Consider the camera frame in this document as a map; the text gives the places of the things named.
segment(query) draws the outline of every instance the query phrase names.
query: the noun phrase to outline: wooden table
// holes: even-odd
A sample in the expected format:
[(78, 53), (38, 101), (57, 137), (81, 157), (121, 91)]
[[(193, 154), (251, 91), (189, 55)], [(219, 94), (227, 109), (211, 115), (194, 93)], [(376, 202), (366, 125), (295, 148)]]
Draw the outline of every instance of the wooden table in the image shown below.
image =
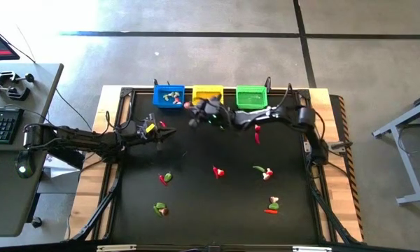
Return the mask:
[[(115, 121), (115, 116), (118, 109), (118, 103), (120, 101), (121, 88), (146, 88), (146, 86), (121, 86), (121, 85), (105, 85), (101, 91), (101, 98), (98, 103), (97, 114), (95, 116), (93, 130), (96, 132), (103, 132), (106, 129), (106, 111), (109, 111), (111, 115), (111, 122)], [(309, 89), (311, 96), (311, 105), (316, 111), (318, 111), (325, 121), (325, 136), (324, 139), (327, 142), (339, 141), (337, 134), (337, 128), (335, 123), (335, 117), (333, 115), (333, 109), (331, 107), (330, 96), (327, 89), (317, 88)], [(121, 113), (122, 118), (120, 121), (123, 123), (126, 121), (127, 110), (129, 109), (129, 98), (124, 101), (123, 111)], [(321, 129), (322, 123), (316, 118), (316, 126)], [(94, 155), (93, 157), (86, 160), (84, 166), (92, 164), (98, 161), (100, 157)], [(329, 161), (338, 167), (345, 168), (344, 158), (333, 154), (330, 154)], [(105, 164), (100, 163), (85, 170), (81, 176), (76, 191), (75, 200), (71, 209), (70, 227), (71, 237), (77, 234), (80, 229), (88, 222), (91, 215), (95, 212), (95, 209), (99, 201), (99, 193), (102, 188), (103, 177), (104, 177)], [(117, 165), (113, 165), (111, 169), (111, 177), (108, 182), (108, 188), (111, 187), (113, 179), (115, 177)], [(362, 241), (360, 221), (357, 217), (357, 209), (359, 205), (354, 201), (352, 196), (351, 186), (348, 178), (343, 175), (336, 168), (330, 165), (325, 166), (325, 179), (328, 186), (328, 194), (330, 197), (330, 203), (333, 212), (339, 218), (343, 226), (349, 231), (350, 235)], [(110, 205), (104, 212), (101, 219), (101, 227), (99, 229), (98, 238), (101, 239), (105, 232), (109, 218)], [(319, 207), (319, 213), (321, 215), (321, 227), (324, 237), (330, 241), (330, 235), (328, 231), (328, 222), (324, 212)]]

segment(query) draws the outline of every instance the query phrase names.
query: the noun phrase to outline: plastic basket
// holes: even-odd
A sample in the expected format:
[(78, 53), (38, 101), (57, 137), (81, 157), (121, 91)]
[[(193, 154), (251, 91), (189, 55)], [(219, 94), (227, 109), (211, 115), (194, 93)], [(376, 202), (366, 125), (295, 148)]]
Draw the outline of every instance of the plastic basket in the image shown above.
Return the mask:
[(200, 99), (210, 99), (221, 94), (220, 102), (224, 104), (224, 87), (221, 85), (195, 85), (193, 86), (193, 104), (196, 105)]
[[(172, 92), (179, 93), (180, 104), (174, 104), (174, 97), (168, 96), (167, 99), (164, 98), (164, 95), (171, 94)], [(183, 106), (183, 101), (185, 97), (185, 86), (183, 85), (155, 85), (154, 86), (154, 95), (153, 95), (153, 104), (159, 108), (164, 109), (179, 109)]]
[(237, 86), (239, 109), (263, 109), (267, 106), (267, 88), (260, 86)]

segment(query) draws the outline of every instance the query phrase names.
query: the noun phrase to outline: concrete floor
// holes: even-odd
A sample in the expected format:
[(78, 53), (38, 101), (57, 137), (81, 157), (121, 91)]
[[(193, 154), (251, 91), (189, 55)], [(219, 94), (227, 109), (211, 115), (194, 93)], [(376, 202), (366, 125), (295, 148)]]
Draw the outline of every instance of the concrete floor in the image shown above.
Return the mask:
[[(221, 85), (291, 82), (308, 87), (298, 38), (146, 38), (58, 36), (60, 31), (298, 32), (292, 0), (237, 1), (0, 1), (0, 32), (39, 62), (65, 65), (59, 91), (93, 122), (102, 85), (161, 82)], [(420, 34), (420, 0), (301, 0), (307, 33)], [(22, 14), (33, 11), (35, 15)], [(371, 131), (420, 97), (420, 40), (309, 39), (318, 88), (346, 102), (365, 241), (420, 250), (420, 203), (397, 206), (413, 193), (395, 144)], [(55, 96), (50, 120), (85, 129)], [(63, 239), (72, 195), (44, 195), (36, 214), (45, 227), (25, 227), (0, 246)], [(52, 202), (64, 202), (52, 207)]]

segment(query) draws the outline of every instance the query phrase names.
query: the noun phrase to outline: computer keyboard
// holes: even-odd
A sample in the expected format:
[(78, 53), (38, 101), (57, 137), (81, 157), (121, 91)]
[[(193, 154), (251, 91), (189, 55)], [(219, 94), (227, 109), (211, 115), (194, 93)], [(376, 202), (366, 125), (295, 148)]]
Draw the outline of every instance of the computer keyboard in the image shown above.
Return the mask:
[(0, 108), (0, 144), (13, 143), (22, 115), (20, 108)]

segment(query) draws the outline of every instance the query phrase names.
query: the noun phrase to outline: blue bin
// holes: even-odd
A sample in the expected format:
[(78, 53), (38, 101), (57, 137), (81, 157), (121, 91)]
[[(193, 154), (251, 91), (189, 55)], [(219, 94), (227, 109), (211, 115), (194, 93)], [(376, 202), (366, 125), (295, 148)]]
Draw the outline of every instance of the blue bin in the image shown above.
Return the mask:
[[(178, 92), (181, 104), (173, 104), (174, 97), (168, 97), (168, 101), (163, 98), (164, 95), (168, 95), (171, 92)], [(183, 85), (155, 85), (153, 104), (159, 108), (164, 109), (179, 109), (183, 107), (185, 99), (185, 86)]]

